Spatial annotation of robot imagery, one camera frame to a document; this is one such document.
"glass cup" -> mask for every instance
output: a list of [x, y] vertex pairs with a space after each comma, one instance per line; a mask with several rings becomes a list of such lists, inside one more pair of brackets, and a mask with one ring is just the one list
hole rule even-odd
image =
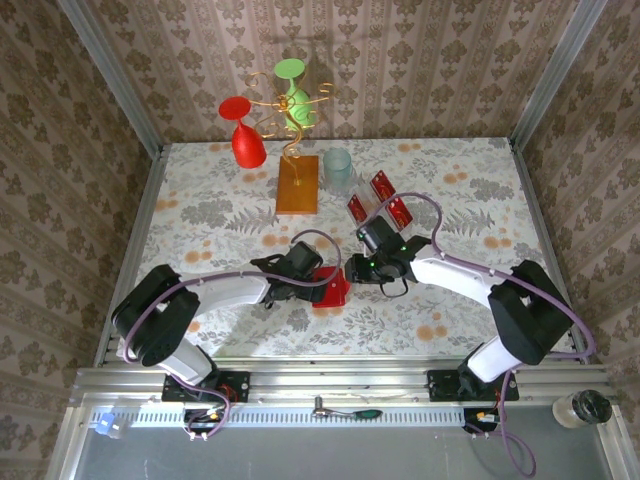
[[351, 186], [351, 155], [344, 148], [330, 148], [322, 157], [327, 190], [344, 192]]

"floral tablecloth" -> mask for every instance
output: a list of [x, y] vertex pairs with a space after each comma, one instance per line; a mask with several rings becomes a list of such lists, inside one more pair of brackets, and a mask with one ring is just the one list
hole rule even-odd
[[[240, 169], [228, 143], [172, 145], [138, 281], [160, 263], [211, 272], [285, 253], [290, 238], [307, 228], [330, 233], [343, 258], [362, 252], [344, 201], [323, 187], [322, 167], [318, 214], [275, 215], [283, 145], [266, 142], [269, 156], [255, 170]], [[444, 208], [439, 243], [446, 251], [505, 270], [527, 258], [544, 265], [506, 139], [320, 140], [305, 141], [301, 150], [322, 158], [331, 147], [351, 153], [359, 178], [384, 169], [398, 191], [432, 195]], [[406, 200], [415, 217], [408, 234], [428, 236], [433, 209]], [[325, 265], [334, 264], [326, 239], [303, 239]], [[219, 309], [194, 319], [187, 338], [217, 356], [466, 355], [495, 333], [490, 311], [456, 293], [412, 285], [391, 300], [377, 286], [354, 285], [342, 308], [291, 300], [271, 310]]]

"patterned wallpaper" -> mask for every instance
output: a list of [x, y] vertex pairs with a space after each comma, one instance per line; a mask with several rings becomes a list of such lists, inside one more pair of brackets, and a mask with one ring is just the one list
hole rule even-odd
[[149, 159], [53, 1], [0, 1], [0, 478], [44, 475]]
[[640, 1], [610, 1], [527, 145], [574, 305], [640, 451]]
[[[340, 93], [312, 137], [508, 136], [577, 0], [90, 0], [166, 143], [229, 139], [217, 107], [283, 58]], [[259, 119], [266, 112], [254, 108]]]

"black cap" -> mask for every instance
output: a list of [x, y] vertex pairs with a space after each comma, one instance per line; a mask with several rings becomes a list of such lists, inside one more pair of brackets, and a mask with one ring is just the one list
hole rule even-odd
[[578, 392], [571, 404], [580, 420], [591, 424], [608, 422], [613, 413], [611, 402], [596, 390]]

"orange wooden base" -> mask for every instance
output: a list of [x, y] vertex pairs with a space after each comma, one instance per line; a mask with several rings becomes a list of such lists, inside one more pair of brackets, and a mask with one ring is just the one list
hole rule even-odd
[[296, 185], [293, 167], [280, 157], [276, 214], [318, 213], [318, 156], [301, 156], [291, 161], [298, 169], [300, 184]]

